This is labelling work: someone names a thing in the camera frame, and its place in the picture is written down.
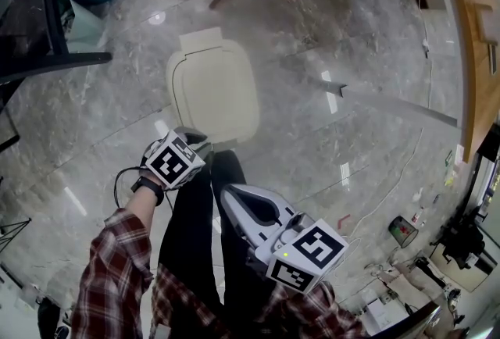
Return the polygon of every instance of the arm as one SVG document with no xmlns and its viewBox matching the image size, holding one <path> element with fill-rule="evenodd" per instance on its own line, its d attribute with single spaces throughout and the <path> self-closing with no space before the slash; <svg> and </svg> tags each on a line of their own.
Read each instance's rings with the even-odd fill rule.
<svg viewBox="0 0 500 339">
<path fill-rule="evenodd" d="M 149 232 L 155 207 L 153 191 L 139 187 L 125 209 L 109 217 L 92 241 L 73 311 L 72 338 L 142 335 L 141 297 L 152 281 Z"/>
<path fill-rule="evenodd" d="M 355 339 L 368 337 L 361 322 L 335 301 L 328 282 L 317 285 L 307 295 L 297 294 L 285 302 L 285 312 L 298 324 L 300 337 Z"/>
</svg>

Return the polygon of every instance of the white box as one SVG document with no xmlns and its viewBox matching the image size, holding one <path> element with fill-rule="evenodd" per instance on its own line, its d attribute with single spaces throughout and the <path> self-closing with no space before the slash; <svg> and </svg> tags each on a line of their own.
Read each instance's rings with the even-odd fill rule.
<svg viewBox="0 0 500 339">
<path fill-rule="evenodd" d="M 190 181 L 204 165 L 205 162 L 173 130 L 146 161 L 146 166 L 170 190 Z"/>
<path fill-rule="evenodd" d="M 306 294 L 327 275 L 348 243 L 319 219 L 273 253 L 266 276 Z"/>
</svg>

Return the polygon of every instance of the sticker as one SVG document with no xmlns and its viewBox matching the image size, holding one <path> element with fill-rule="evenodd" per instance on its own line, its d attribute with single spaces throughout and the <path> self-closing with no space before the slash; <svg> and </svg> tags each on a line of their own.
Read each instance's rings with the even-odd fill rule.
<svg viewBox="0 0 500 339">
<path fill-rule="evenodd" d="M 292 244 L 310 262 L 324 268 L 344 248 L 319 227 L 312 228 L 307 234 Z"/>
<path fill-rule="evenodd" d="M 314 278 L 310 273 L 289 266 L 280 260 L 276 260 L 271 277 L 298 291 L 304 291 Z"/>
<path fill-rule="evenodd" d="M 186 170 L 189 169 L 184 160 L 169 147 L 166 147 L 162 153 L 151 162 L 151 167 L 161 175 L 168 184 L 173 184 L 177 178 L 182 176 Z"/>
<path fill-rule="evenodd" d="M 191 148 L 188 145 L 186 145 L 186 142 L 184 142 L 179 137 L 176 137 L 172 141 L 172 145 L 174 145 L 179 150 L 179 152 L 181 152 L 184 155 L 186 159 L 188 159 L 190 162 L 194 162 L 194 160 L 196 159 L 196 154 L 191 150 Z"/>
</svg>

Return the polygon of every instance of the red plaid sleeve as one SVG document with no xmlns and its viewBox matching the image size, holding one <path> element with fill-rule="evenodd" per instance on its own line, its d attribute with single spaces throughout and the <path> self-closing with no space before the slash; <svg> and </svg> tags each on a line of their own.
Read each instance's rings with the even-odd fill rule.
<svg viewBox="0 0 500 339">
<path fill-rule="evenodd" d="M 356 339 L 368 337 L 362 323 L 335 301 L 334 289 L 322 282 L 307 295 L 295 295 L 284 303 L 285 315 L 299 325 L 301 339 Z"/>
<path fill-rule="evenodd" d="M 142 222 L 117 210 L 92 241 L 72 316 L 72 338 L 142 337 L 141 297 L 152 281 L 151 244 Z"/>
<path fill-rule="evenodd" d="M 210 337 L 218 337 L 220 339 L 231 338 L 227 328 L 216 318 L 210 309 L 165 266 L 159 264 L 152 293 L 153 321 L 149 334 L 150 338 L 155 337 L 159 324 L 171 327 L 173 305 L 192 310 L 197 316 L 201 327 L 210 327 Z"/>
</svg>

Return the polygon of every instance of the black pants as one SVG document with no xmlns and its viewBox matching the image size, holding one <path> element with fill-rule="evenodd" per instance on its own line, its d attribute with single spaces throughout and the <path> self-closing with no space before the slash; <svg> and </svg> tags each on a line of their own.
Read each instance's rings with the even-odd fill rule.
<svg viewBox="0 0 500 339">
<path fill-rule="evenodd" d="M 226 184 L 245 184 L 245 176 L 236 155 L 221 152 L 208 167 L 185 184 L 177 194 L 172 219 L 166 229 L 159 263 L 182 281 L 215 314 L 227 321 L 241 336 L 252 336 L 252 321 L 257 317 L 275 287 L 272 280 L 262 280 L 245 265 L 248 244 L 236 235 L 220 204 L 220 192 Z M 226 291 L 220 304 L 212 267 L 213 197 L 220 213 Z M 174 322 L 172 333 L 190 332 L 190 316 Z"/>
</svg>

